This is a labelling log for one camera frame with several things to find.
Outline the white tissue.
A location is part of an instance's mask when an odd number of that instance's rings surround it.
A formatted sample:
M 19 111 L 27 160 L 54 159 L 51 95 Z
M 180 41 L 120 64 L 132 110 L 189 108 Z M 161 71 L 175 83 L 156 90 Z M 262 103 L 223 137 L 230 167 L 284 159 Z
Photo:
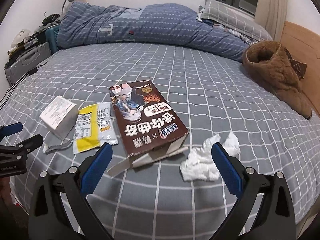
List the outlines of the white tissue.
M 183 181 L 217 181 L 220 173 L 212 159 L 212 146 L 220 142 L 220 135 L 207 138 L 202 147 L 193 147 L 185 161 L 180 163 L 180 172 Z M 240 156 L 240 144 L 237 136 L 230 132 L 227 139 L 222 144 L 226 152 L 233 157 Z

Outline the brown cookie box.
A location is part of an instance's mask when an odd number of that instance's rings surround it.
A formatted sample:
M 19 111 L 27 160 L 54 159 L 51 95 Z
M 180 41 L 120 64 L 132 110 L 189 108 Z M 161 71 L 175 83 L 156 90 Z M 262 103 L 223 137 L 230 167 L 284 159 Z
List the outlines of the brown cookie box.
M 173 157 L 188 149 L 189 130 L 151 80 L 109 88 L 127 158 L 109 168 L 115 177 L 127 169 Z

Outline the clear plastic wrapper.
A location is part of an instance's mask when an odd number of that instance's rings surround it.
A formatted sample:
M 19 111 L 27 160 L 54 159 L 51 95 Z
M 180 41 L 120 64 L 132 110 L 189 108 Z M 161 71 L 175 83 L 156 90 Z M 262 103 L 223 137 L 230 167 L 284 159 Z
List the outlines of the clear plastic wrapper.
M 71 147 L 73 144 L 73 140 L 67 140 L 60 145 L 54 145 L 54 146 L 48 146 L 47 144 L 44 144 L 43 146 L 43 153 L 48 154 L 51 152 L 56 152 L 60 150 L 65 150 Z

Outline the grey checked bed sheet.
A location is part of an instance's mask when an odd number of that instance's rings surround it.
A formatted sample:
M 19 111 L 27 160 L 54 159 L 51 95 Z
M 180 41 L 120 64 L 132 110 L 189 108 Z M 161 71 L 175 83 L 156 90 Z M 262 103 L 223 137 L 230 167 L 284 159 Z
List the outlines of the grey checked bed sheet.
M 40 114 L 57 96 L 79 107 L 110 100 L 117 84 L 150 80 L 189 129 L 185 144 L 200 147 L 233 132 L 240 161 L 262 174 L 281 171 L 296 220 L 319 196 L 319 117 L 310 120 L 259 87 L 239 62 L 183 47 L 143 43 L 94 44 L 60 50 L 21 82 L 1 110 L 1 124 L 23 124 L 6 137 L 15 145 L 35 134 L 61 140 Z M 209 239 L 236 198 L 221 180 L 185 182 L 186 153 L 116 177 L 104 175 L 88 202 L 115 239 Z

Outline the teal plastic stool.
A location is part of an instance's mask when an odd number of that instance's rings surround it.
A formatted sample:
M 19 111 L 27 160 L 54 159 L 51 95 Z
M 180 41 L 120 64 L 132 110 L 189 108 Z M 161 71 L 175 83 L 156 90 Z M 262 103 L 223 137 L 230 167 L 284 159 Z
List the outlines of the teal plastic stool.
M 49 44 L 49 48 L 52 54 L 56 53 L 59 50 L 59 47 L 57 45 L 57 36 L 59 33 L 60 25 L 53 25 L 46 29 L 45 36 L 46 41 Z

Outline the yellow white snack wrapper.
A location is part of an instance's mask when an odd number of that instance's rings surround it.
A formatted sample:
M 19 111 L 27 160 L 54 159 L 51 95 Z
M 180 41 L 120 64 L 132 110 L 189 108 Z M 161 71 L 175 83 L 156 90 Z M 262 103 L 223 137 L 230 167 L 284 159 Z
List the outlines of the yellow white snack wrapper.
M 111 119 L 111 104 L 96 103 L 80 109 L 73 137 L 73 153 L 99 148 L 104 143 L 118 144 Z

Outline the beige curtain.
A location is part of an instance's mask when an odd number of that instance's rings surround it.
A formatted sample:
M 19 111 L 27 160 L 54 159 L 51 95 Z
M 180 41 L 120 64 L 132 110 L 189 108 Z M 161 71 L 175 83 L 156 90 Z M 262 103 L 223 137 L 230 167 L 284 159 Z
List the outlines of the beige curtain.
M 280 41 L 287 13 L 287 0 L 258 0 L 254 21 Z

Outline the wooden headboard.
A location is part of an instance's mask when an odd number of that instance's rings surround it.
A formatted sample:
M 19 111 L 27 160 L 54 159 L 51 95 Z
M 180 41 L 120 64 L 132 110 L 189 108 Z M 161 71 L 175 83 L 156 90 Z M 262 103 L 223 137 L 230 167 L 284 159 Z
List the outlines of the wooden headboard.
M 303 26 L 286 21 L 280 40 L 294 59 L 306 63 L 302 79 L 303 92 L 311 107 L 319 114 L 320 36 Z

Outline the blue striped duvet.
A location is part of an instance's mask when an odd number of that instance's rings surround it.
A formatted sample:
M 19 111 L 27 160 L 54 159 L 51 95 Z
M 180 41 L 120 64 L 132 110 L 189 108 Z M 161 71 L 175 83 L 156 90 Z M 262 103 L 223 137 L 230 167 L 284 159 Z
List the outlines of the blue striped duvet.
M 60 23 L 58 46 L 67 49 L 114 42 L 182 46 L 239 62 L 248 48 L 241 38 L 200 22 L 195 11 L 180 4 L 153 4 L 135 9 L 72 3 Z

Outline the white small carton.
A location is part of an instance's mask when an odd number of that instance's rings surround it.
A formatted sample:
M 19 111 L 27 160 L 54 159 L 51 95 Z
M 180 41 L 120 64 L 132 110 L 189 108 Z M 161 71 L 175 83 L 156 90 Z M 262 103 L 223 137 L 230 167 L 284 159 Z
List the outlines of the white small carton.
M 40 114 L 46 127 L 61 140 L 74 127 L 79 110 L 77 104 L 57 96 Z

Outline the grey checked pillow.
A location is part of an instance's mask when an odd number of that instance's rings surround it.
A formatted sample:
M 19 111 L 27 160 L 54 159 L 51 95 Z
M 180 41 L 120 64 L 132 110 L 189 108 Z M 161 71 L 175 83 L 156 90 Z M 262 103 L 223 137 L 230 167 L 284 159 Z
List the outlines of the grey checked pillow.
M 214 21 L 257 41 L 273 40 L 262 26 L 215 0 L 206 0 L 204 7 L 199 7 L 199 16 L 202 20 Z

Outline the brown fleece garment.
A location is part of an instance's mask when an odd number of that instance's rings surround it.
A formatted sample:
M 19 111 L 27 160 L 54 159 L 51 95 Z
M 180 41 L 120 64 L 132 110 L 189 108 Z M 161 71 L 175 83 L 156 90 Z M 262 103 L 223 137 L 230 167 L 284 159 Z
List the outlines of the brown fleece garment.
M 259 86 L 309 120 L 312 110 L 303 94 L 302 75 L 298 68 L 293 67 L 290 56 L 281 43 L 261 41 L 244 51 L 242 64 Z

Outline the grey suitcase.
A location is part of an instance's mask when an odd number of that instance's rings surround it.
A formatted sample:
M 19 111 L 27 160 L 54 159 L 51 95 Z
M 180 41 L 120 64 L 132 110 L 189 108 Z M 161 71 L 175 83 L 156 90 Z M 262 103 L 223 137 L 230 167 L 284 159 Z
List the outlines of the grey suitcase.
M 4 67 L 4 72 L 9 86 L 12 86 L 25 73 L 35 68 L 39 63 L 50 57 L 50 55 L 49 43 L 45 42 L 28 50 L 13 63 L 7 64 Z

